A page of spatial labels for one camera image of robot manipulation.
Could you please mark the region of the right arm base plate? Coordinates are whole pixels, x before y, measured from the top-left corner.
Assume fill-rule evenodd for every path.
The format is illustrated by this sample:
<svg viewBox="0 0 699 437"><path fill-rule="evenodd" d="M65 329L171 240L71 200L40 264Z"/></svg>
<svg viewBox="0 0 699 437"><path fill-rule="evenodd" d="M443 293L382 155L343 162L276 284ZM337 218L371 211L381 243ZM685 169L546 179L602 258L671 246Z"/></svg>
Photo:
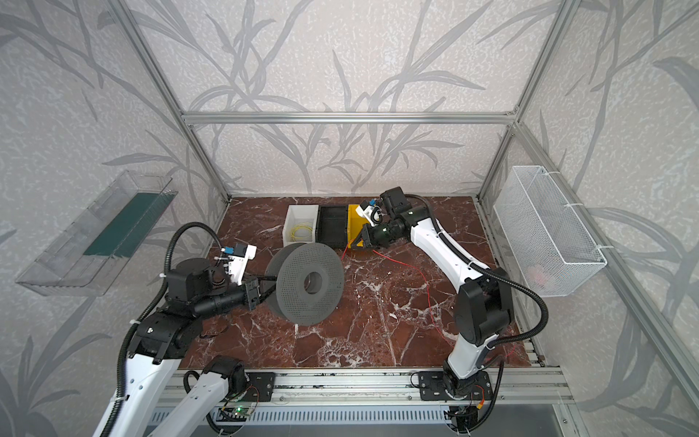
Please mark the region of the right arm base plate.
<svg viewBox="0 0 699 437"><path fill-rule="evenodd" d="M411 383L420 390L420 399L425 402L481 402L493 398L494 384L487 371L477 371L466 379L444 371L418 371L414 376L416 380Z"/></svg>

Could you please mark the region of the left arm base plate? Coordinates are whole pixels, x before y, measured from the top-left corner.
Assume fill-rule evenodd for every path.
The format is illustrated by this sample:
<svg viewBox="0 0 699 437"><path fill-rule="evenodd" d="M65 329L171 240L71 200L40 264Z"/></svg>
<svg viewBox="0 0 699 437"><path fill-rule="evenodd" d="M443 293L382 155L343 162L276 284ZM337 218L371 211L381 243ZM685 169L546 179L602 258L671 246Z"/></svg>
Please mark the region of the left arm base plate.
<svg viewBox="0 0 699 437"><path fill-rule="evenodd" d="M249 384L240 400L242 402L271 402L276 376L273 371L246 371Z"/></svg>

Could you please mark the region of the grey perforated spool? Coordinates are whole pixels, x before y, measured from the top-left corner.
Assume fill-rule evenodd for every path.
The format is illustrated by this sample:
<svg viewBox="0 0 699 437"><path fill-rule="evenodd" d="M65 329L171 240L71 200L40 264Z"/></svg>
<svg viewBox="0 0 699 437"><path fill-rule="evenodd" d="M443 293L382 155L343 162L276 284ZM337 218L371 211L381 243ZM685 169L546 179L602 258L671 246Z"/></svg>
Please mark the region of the grey perforated spool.
<svg viewBox="0 0 699 437"><path fill-rule="evenodd" d="M276 292L265 303L278 317L300 326L326 320L339 305L344 269L334 249L321 243L294 243L281 249L265 274L278 278L266 289Z"/></svg>

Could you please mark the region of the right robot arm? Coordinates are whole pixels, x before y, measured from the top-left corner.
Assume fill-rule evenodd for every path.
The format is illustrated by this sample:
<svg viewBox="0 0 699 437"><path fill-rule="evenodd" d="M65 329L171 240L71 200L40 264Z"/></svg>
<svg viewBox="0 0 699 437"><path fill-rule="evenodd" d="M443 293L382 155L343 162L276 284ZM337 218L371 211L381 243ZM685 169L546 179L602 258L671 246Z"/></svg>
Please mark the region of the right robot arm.
<svg viewBox="0 0 699 437"><path fill-rule="evenodd" d="M464 399L485 372L485 358L500 345L523 342L538 335L549 322L544 299L530 288L510 280L503 269L491 269L477 260L442 227L426 198L406 194L402 188L389 189L378 200L365 200L355 212L368 222L352 246L388 249L407 240L421 249L442 271L456 292L454 322L459 336L444 362L446 393ZM514 319L513 292L533 300L540 319L528 331L502 336Z"/></svg>

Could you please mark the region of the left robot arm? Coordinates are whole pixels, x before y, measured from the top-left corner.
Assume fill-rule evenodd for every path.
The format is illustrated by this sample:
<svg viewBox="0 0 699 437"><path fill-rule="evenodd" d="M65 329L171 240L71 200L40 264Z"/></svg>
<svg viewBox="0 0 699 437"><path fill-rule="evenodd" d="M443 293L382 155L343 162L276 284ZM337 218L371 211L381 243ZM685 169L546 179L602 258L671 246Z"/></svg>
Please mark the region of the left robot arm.
<svg viewBox="0 0 699 437"><path fill-rule="evenodd" d="M192 258L172 263L176 245L189 229L202 229L218 245L215 260ZM238 243L222 245L216 232L201 222L180 227L167 244L162 284L147 308L135 320L118 352L116 391L96 428L97 436L141 436L156 403L171 376L178 369L203 323L236 308L253 311L273 294L264 282L274 284L276 276L247 275L256 247ZM186 397L153 430L155 436L189 436L206 421L218 436L232 436L238 426L220 426L215 417L229 413L219 402L238 401L253 389L241 361L217 356L203 371L187 371L183 384Z"/></svg>

